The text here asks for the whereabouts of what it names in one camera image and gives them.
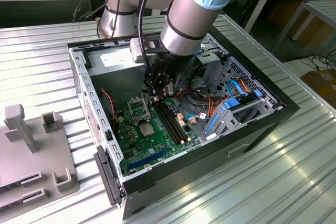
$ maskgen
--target motherboard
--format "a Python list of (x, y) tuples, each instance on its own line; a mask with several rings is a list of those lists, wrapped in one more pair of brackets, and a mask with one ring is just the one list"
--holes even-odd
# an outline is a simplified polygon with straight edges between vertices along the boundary
[(137, 98), (128, 105), (116, 110), (124, 175), (148, 168), (199, 144), (192, 126), (187, 122), (180, 124), (181, 111), (173, 99), (147, 102), (145, 98)]

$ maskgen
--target aluminum table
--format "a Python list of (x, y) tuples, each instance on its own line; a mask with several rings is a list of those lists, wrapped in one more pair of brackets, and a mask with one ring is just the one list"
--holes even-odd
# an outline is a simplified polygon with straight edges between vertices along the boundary
[[(145, 32), (163, 23), (146, 18)], [(0, 109), (21, 103), (27, 118), (60, 113), (80, 182), (78, 192), (7, 223), (335, 223), (335, 109), (229, 17), (215, 26), (301, 109), (254, 150), (124, 221), (93, 160), (67, 51), (69, 42), (96, 39), (96, 23), (1, 29)]]
[[(307, 27), (309, 22), (314, 18), (314, 16), (319, 17), (321, 20), (332, 26), (336, 29), (336, 0), (326, 0), (326, 1), (303, 1), (296, 12), (293, 14), (291, 19), (286, 24), (285, 28), (282, 30), (281, 34), (279, 35), (278, 39), (274, 47), (272, 48), (271, 52), (274, 53), (279, 46), (281, 45), (282, 41), (289, 33), (291, 28), (295, 25), (296, 21), (299, 19), (301, 14), (304, 10), (310, 12), (308, 18), (303, 22), (302, 26), (296, 32), (293, 37), (293, 40), (296, 40), (303, 30)], [(327, 51), (332, 48), (332, 46), (336, 43), (336, 38), (333, 39), (321, 52), (322, 55), (327, 53)]]

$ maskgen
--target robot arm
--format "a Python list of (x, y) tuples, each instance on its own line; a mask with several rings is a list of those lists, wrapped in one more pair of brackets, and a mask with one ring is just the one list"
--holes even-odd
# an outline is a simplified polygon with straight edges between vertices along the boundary
[[(136, 35), (136, 11), (142, 0), (108, 0), (101, 18), (105, 37)], [(230, 0), (148, 0), (146, 7), (168, 9), (160, 35), (160, 45), (165, 53), (153, 62), (151, 93), (167, 96), (165, 87), (182, 71), (192, 55), (199, 51), (209, 27)]]

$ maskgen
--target ram slot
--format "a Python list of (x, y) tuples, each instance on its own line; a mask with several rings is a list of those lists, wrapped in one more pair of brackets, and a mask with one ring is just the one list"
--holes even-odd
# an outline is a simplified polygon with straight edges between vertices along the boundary
[(154, 105), (155, 110), (157, 111), (161, 121), (164, 126), (170, 133), (171, 137), (174, 140), (175, 144), (180, 144), (182, 140), (186, 140), (186, 136), (179, 127), (175, 118), (170, 114), (169, 109), (162, 102), (156, 103)]

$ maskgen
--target cardboard box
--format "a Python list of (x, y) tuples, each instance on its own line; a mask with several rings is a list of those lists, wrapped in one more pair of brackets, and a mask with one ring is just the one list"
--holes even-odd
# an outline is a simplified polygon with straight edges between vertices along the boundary
[(309, 87), (336, 109), (336, 70), (311, 71), (301, 77)]

